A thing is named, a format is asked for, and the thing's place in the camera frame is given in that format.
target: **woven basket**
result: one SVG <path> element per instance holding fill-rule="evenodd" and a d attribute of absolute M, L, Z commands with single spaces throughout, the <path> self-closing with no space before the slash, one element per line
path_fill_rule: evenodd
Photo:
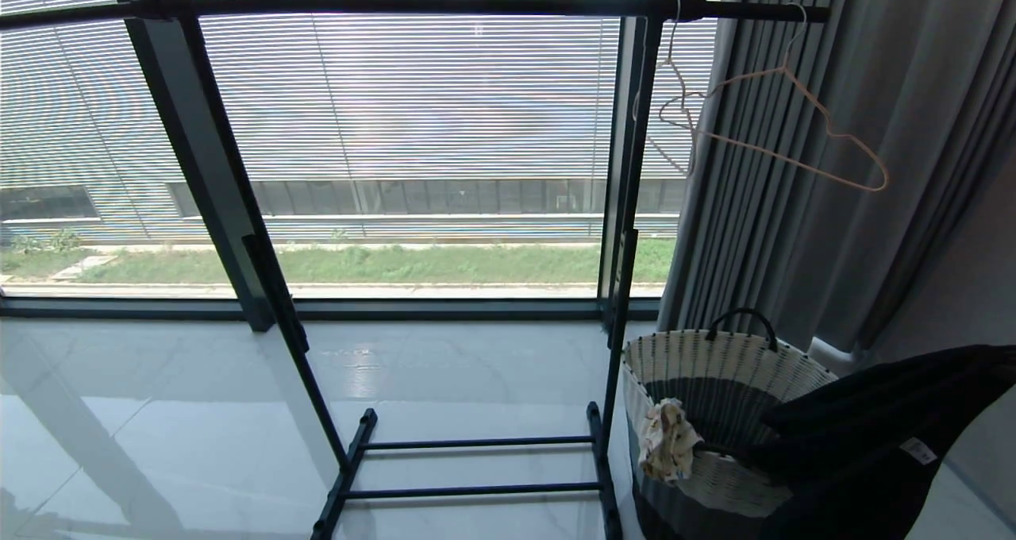
<path fill-rule="evenodd" d="M 718 332 L 736 313 L 751 313 L 769 340 Z M 804 352 L 780 343 L 765 318 L 749 308 L 726 312 L 709 331 L 665 332 L 633 340 L 625 349 L 625 404 L 631 427 L 664 398 L 682 400 L 705 439 L 695 447 L 690 478 L 677 486 L 707 508 L 765 518 L 790 497 L 744 461 L 742 452 L 776 437 L 759 421 L 777 405 L 836 379 Z"/>

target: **wire hanger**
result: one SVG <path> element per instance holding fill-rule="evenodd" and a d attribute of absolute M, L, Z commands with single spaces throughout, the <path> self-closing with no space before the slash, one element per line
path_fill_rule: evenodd
<path fill-rule="evenodd" d="M 751 149 L 751 151 L 758 152 L 758 153 L 761 153 L 761 154 L 766 154 L 767 156 L 772 157 L 774 159 L 778 159 L 780 161 L 784 161 L 785 163 L 788 163 L 788 164 L 793 165 L 796 167 L 800 167 L 800 168 L 804 169 L 805 171 L 809 171 L 809 172 L 814 173 L 816 175 L 820 175 L 820 177 L 825 177 L 827 179 L 831 179 L 832 181 L 841 183 L 841 184 L 849 186 L 849 187 L 853 187 L 855 189 L 860 189 L 860 190 L 868 191 L 868 192 L 879 192 L 881 190 L 884 190 L 886 187 L 889 186 L 889 171 L 888 171 L 888 169 L 886 169 L 885 163 L 883 163 L 882 159 L 880 159 L 879 156 L 878 156 L 878 154 L 876 154 L 875 152 L 873 152 L 870 148 L 870 146 L 866 145 L 860 138 L 856 138 L 856 137 L 854 137 L 853 135 L 851 135 L 849 133 L 836 133 L 836 132 L 834 132 L 833 128 L 832 128 L 832 118 L 830 117 L 829 110 L 827 110 L 825 108 L 825 106 L 823 106 L 818 101 L 818 98 L 816 98 L 816 96 L 814 96 L 811 92 L 808 91 L 808 87 L 806 86 L 806 84 L 804 84 L 802 80 L 798 79 L 798 76 L 793 75 L 793 72 L 791 72 L 791 70 L 789 68 L 790 49 L 793 47 L 793 43 L 797 42 L 797 40 L 799 38 L 801 38 L 801 36 L 808 29 L 808 12 L 806 12 L 805 8 L 802 5 L 800 5 L 800 4 L 797 4 L 797 3 L 793 3 L 793 2 L 791 2 L 789 4 L 790 5 L 797 5 L 798 8 L 801 8 L 801 12 L 804 15 L 804 18 L 803 18 L 803 25 L 801 26 L 801 29 L 799 29 L 798 33 L 793 35 L 793 38 L 791 38 L 790 42 L 787 43 L 787 45 L 786 45 L 786 52 L 784 52 L 784 54 L 783 54 L 783 64 L 781 66 L 779 66 L 779 67 L 775 67 L 775 68 L 771 68 L 771 69 L 758 70 L 757 72 L 745 73 L 745 74 L 741 74 L 741 75 L 738 75 L 738 76 L 734 76 L 731 79 L 727 79 L 727 80 L 721 81 L 720 83 L 715 84 L 715 86 L 713 86 L 713 88 L 711 88 L 707 94 L 703 94 L 701 92 L 688 92 L 688 87 L 685 84 L 685 78 L 681 75 L 681 70 L 678 69 L 678 66 L 674 62 L 674 59 L 673 59 L 673 54 L 674 54 L 674 33 L 677 29 L 677 25 L 678 25 L 678 23 L 675 22 L 674 28 L 671 31 L 671 46 L 670 46 L 670 48 L 666 51 L 666 60 L 663 61 L 662 66 L 669 66 L 672 70 L 674 70 L 674 73 L 678 76 L 678 81 L 681 81 L 681 95 L 680 96 L 676 96 L 675 98 L 672 98 L 670 101 L 668 101 L 666 103 L 664 103 L 663 106 L 661 108 L 659 108 L 659 112 L 656 114 L 657 118 L 659 119 L 659 121 L 663 121 L 663 123 L 669 123 L 669 124 L 674 125 L 676 127 L 682 127 L 683 129 L 688 129 L 690 131 L 693 131 L 694 133 L 701 133 L 703 135 L 707 135 L 708 137 L 712 137 L 712 138 L 714 138 L 716 140 L 723 141 L 723 142 L 729 143 L 732 145 L 744 146 L 747 149 Z M 800 92 L 803 96 L 805 96 L 805 99 L 807 99 L 813 106 L 815 106 L 815 109 L 817 109 L 819 111 L 819 113 L 822 114 L 822 116 L 825 118 L 825 131 L 826 131 L 826 135 L 828 137 L 834 138 L 834 139 L 847 139 L 848 141 L 852 142 L 855 146 L 859 146 L 859 148 L 861 151 L 865 152 L 865 154 L 867 154 L 867 156 L 872 161 L 874 161 L 875 165 L 879 168 L 879 171 L 882 172 L 882 184 L 880 184 L 877 187 L 863 185 L 861 183 L 849 181 L 848 179 L 843 179 L 842 177 L 838 177 L 838 176 L 833 175 L 831 173 L 827 173 L 825 171 L 822 171 L 821 169 L 817 169 L 817 168 L 812 167 L 810 165 L 805 165 L 804 163 L 801 163 L 800 161 L 795 160 L 795 159 L 790 159 L 790 158 L 784 156 L 783 154 L 778 154 L 778 153 L 775 153 L 775 152 L 771 152 L 769 149 L 763 148 L 762 146 L 753 145 L 751 143 L 745 143 L 743 141 L 738 141 L 738 140 L 735 140 L 735 139 L 729 138 L 729 137 L 724 137 L 723 135 L 717 135 L 715 133 L 710 133 L 708 131 L 703 131 L 703 130 L 701 130 L 699 128 L 699 121 L 701 121 L 701 119 L 702 119 L 701 114 L 699 114 L 699 119 L 695 122 L 695 124 L 693 126 L 692 121 L 691 121 L 691 112 L 685 106 L 685 101 L 686 101 L 686 99 L 688 99 L 689 96 L 699 96 L 699 98 L 702 98 L 702 99 L 709 99 L 709 98 L 711 98 L 711 96 L 716 95 L 716 93 L 718 93 L 722 87 L 725 87 L 725 86 L 727 86 L 729 84 L 733 84 L 733 83 L 737 83 L 737 81 L 743 81 L 745 79 L 751 79 L 751 78 L 755 78 L 755 77 L 762 77 L 762 76 L 772 75 L 772 74 L 777 74 L 777 73 L 786 76 L 787 79 L 789 79 L 791 81 L 791 83 L 793 83 L 795 88 L 797 88 L 798 92 Z M 671 105 L 675 104 L 676 102 L 681 102 L 681 108 L 680 109 L 684 112 L 685 117 L 688 120 L 688 123 L 681 124 L 681 123 L 678 123 L 678 121 L 672 121 L 672 120 L 666 119 L 665 117 L 663 117 L 663 112 L 666 111 L 666 108 L 669 108 Z M 688 173 L 687 173 L 688 175 L 691 175 L 692 172 L 694 172 L 694 168 L 695 168 L 695 156 L 696 156 L 696 151 L 697 151 L 696 149 L 696 144 L 695 144 L 695 139 L 696 139 L 696 137 L 693 136 L 692 137 L 692 156 L 691 156 L 691 160 L 690 160 L 690 163 L 689 163 L 690 167 L 688 169 Z M 652 141 L 651 139 L 650 139 L 650 142 L 652 143 L 653 146 L 656 146 L 657 151 L 660 151 L 659 146 L 656 145 L 656 142 Z M 677 165 L 669 157 L 666 157 L 665 155 L 663 157 L 672 165 L 674 165 L 675 167 L 677 167 Z"/>

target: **black metal clothes rack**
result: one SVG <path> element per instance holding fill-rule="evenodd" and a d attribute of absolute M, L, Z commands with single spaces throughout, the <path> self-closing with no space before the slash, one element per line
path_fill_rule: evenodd
<path fill-rule="evenodd" d="M 614 288 L 608 300 L 611 315 L 608 347 L 610 365 L 602 414 L 595 402 L 586 408 L 589 431 L 583 435 L 544 436 L 502 439 L 466 439 L 404 442 L 371 442 L 371 435 L 378 423 L 377 413 L 367 409 L 360 418 L 360 426 L 350 442 L 342 445 L 338 431 L 328 412 L 327 404 L 314 377 L 307 359 L 310 346 L 297 315 L 282 272 L 275 258 L 264 222 L 257 208 L 249 179 L 243 170 L 239 149 L 232 128 L 226 117 L 221 96 L 215 84 L 208 61 L 204 40 L 198 23 L 199 16 L 223 14 L 263 14 L 264 12 L 439 12 L 440 14 L 478 15 L 548 15 L 548 16 L 638 16 L 645 18 L 645 52 L 636 60 L 639 91 L 632 96 L 635 103 L 633 134 L 622 149 L 623 173 L 620 185 L 622 232 L 618 258 L 614 264 Z M 666 20 L 692 21 L 700 18 L 736 18 L 755 20 L 825 22 L 829 9 L 806 7 L 804 14 L 799 5 L 749 4 L 711 2 L 706 0 L 134 0 L 119 4 L 76 5 L 34 12 L 11 12 L 0 16 L 0 31 L 49 26 L 55 23 L 79 23 L 108 19 L 178 20 L 184 31 L 192 63 L 198 70 L 203 95 L 215 110 L 218 134 L 228 143 L 236 168 L 235 175 L 244 179 L 244 203 L 254 232 L 244 236 L 246 249 L 258 283 L 268 298 L 275 323 L 285 342 L 293 362 L 300 374 L 314 412 L 324 430 L 325 437 L 339 466 L 339 475 L 328 492 L 321 515 L 311 526 L 312 539 L 330 539 L 338 524 L 347 500 L 368 498 L 410 498 L 435 496 L 467 496 L 494 494 L 525 494 L 553 492 L 595 491 L 599 495 L 604 526 L 608 540 L 622 537 L 617 497 L 608 462 L 611 427 L 614 419 L 615 398 L 621 367 L 624 332 L 627 321 L 632 268 L 638 232 L 634 228 L 635 197 L 638 195 L 645 130 L 649 117 L 649 98 L 652 93 L 653 73 L 659 49 L 663 22 Z M 594 457 L 596 479 L 588 482 L 554 484 L 508 484 L 501 486 L 467 486 L 445 488 L 410 488 L 393 490 L 353 490 L 357 471 L 370 451 L 472 448 L 487 446 L 531 446 L 588 444 Z"/>

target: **white tile floor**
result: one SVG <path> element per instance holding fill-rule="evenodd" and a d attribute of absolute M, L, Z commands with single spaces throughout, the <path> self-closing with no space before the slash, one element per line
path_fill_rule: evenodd
<path fill-rule="evenodd" d="M 632 336 L 651 329 L 633 324 Z M 602 400 L 591 323 L 307 324 L 343 436 L 583 434 Z M 0 321 L 0 536 L 306 538 L 337 473 L 276 334 L 239 323 Z M 626 537 L 641 538 L 624 413 L 611 454 Z M 584 448 L 371 454 L 357 488 L 594 479 Z M 352 502 L 337 538 L 602 537 L 594 495 Z M 942 471 L 911 538 L 1013 536 Z"/>

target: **curtain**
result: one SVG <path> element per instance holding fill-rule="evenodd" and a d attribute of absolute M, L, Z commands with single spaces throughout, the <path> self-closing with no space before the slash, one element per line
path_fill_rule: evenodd
<path fill-rule="evenodd" d="M 1016 132 L 1016 0 L 741 0 L 830 5 L 790 66 L 836 131 L 876 151 L 891 182 L 858 191 L 700 137 L 660 329 L 706 326 L 726 308 L 768 315 L 786 342 L 871 346 L 951 240 Z M 780 63 L 800 25 L 720 25 L 712 80 Z M 877 185 L 860 149 L 781 76 L 741 81 L 703 109 L 708 129 Z M 747 321 L 727 324 L 743 329 Z"/>

